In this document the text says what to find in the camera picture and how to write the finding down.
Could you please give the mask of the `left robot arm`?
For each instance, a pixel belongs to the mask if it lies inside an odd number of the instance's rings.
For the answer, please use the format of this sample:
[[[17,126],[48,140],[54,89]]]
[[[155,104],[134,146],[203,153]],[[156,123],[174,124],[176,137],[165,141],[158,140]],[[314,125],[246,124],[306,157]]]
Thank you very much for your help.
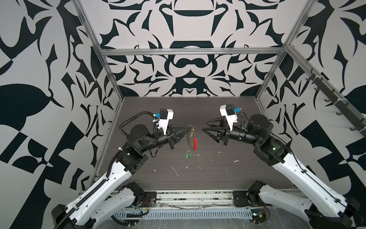
[[[112,193],[147,161],[146,152],[166,144],[173,149],[192,130],[193,126],[169,125],[165,133],[160,130],[153,137],[145,125],[134,126],[98,181],[68,205],[60,204],[52,210],[54,227],[96,229],[119,210],[140,205],[144,190],[136,182],[114,196]]]

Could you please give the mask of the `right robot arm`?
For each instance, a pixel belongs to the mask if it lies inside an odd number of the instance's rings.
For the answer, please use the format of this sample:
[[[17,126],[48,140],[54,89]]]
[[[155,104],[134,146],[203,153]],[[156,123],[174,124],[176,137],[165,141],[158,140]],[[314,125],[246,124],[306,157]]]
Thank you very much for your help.
[[[359,203],[332,190],[306,168],[289,147],[272,137],[273,124],[264,115],[252,115],[246,127],[235,127],[236,121],[236,115],[209,120],[203,132],[224,145],[229,140],[253,145],[258,158],[305,194],[300,198],[256,181],[248,190],[251,203],[281,208],[307,221],[313,229],[352,228],[352,217],[357,214]]]

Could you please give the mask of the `small circuit board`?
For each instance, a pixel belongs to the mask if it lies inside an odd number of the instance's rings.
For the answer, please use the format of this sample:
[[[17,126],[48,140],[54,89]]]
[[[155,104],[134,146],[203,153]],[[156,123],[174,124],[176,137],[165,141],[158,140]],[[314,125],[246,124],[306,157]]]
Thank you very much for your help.
[[[261,209],[251,209],[252,222],[254,224],[262,224],[270,218],[270,211],[264,207]]]

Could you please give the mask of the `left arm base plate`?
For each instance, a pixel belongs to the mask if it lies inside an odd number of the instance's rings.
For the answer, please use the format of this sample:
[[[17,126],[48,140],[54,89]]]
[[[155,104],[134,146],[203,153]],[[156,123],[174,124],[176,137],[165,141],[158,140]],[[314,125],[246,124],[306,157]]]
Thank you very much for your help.
[[[137,198],[135,205],[137,207],[151,207],[156,204],[157,192],[148,191],[144,192]]]

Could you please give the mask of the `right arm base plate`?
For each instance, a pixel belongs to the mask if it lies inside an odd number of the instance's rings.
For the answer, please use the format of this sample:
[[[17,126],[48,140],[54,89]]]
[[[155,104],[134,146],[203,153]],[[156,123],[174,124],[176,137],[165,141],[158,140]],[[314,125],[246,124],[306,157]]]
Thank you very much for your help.
[[[233,191],[234,206],[237,208],[254,206],[257,204],[256,193],[252,190],[247,191]]]

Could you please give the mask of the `wall hook rack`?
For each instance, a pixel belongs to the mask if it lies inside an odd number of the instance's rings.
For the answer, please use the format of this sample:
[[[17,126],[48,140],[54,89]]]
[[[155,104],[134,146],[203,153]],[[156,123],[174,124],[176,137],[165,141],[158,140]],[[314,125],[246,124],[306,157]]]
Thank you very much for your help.
[[[344,116],[352,124],[350,131],[358,131],[366,138],[366,117],[325,76],[317,74],[313,68],[310,71],[306,70],[306,74],[309,76],[307,82],[315,85],[314,107],[316,107],[316,97],[321,92],[326,97],[325,103],[335,106],[338,109],[336,114]]]

